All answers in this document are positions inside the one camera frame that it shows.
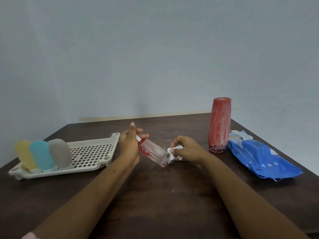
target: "brown wooden table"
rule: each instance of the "brown wooden table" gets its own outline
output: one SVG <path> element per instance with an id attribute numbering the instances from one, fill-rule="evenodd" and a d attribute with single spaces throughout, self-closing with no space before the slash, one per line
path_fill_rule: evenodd
<path id="1" fill-rule="evenodd" d="M 209 119 L 210 114 L 193 114 L 69 124 L 46 140 L 61 138 L 72 142 L 107 138 L 114 132 L 126 130 L 134 121 L 163 148 L 169 147 L 175 136 L 186 135 L 208 149 Z M 232 121 L 231 128 L 244 129 L 255 140 L 302 167 L 238 123 Z M 316 236 L 319 232 L 318 176 L 302 167 L 304 174 L 295 179 L 262 180 L 240 164 L 230 151 L 218 157 L 303 231 Z M 101 172 L 17 181 L 8 175 L 17 163 L 16 159 L 0 169 L 0 238 L 3 239 L 21 238 L 33 230 Z M 178 161 L 162 168 L 143 155 L 90 236 L 108 239 L 236 237 L 238 232 L 203 170 Z"/>

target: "left arm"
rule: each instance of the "left arm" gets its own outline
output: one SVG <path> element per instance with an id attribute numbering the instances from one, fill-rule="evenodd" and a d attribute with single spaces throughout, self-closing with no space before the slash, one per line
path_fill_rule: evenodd
<path id="1" fill-rule="evenodd" d="M 34 229 L 34 234 L 40 239 L 87 239 L 139 162 L 136 132 L 141 131 L 142 129 L 136 129 L 132 123 L 130 129 L 120 136 L 120 156 L 82 191 Z"/>

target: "white wall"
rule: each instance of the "white wall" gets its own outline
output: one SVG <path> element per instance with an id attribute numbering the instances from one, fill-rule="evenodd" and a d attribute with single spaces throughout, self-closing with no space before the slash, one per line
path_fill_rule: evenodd
<path id="1" fill-rule="evenodd" d="M 319 174 L 319 0 L 26 0 L 70 122 L 210 109 Z"/>
<path id="2" fill-rule="evenodd" d="M 23 0 L 0 5 L 0 167 L 18 140 L 42 140 L 67 124 Z"/>

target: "pink sleeve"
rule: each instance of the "pink sleeve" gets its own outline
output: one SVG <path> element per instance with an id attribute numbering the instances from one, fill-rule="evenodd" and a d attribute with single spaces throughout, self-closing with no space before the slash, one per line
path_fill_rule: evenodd
<path id="1" fill-rule="evenodd" d="M 24 237 L 22 237 L 22 239 L 39 239 L 39 238 L 37 238 L 35 234 L 33 234 L 32 232 L 29 232 Z"/>

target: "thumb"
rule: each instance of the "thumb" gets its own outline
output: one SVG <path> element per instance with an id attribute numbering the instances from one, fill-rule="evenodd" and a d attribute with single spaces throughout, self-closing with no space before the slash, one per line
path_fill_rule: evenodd
<path id="1" fill-rule="evenodd" d="M 185 150 L 185 148 L 179 148 L 179 149 L 171 149 L 171 154 L 173 154 L 174 156 L 182 156 L 182 157 L 184 157 L 184 151 Z"/>
<path id="2" fill-rule="evenodd" d="M 136 127 L 134 122 L 131 122 L 129 132 L 128 132 L 128 138 L 136 139 Z"/>

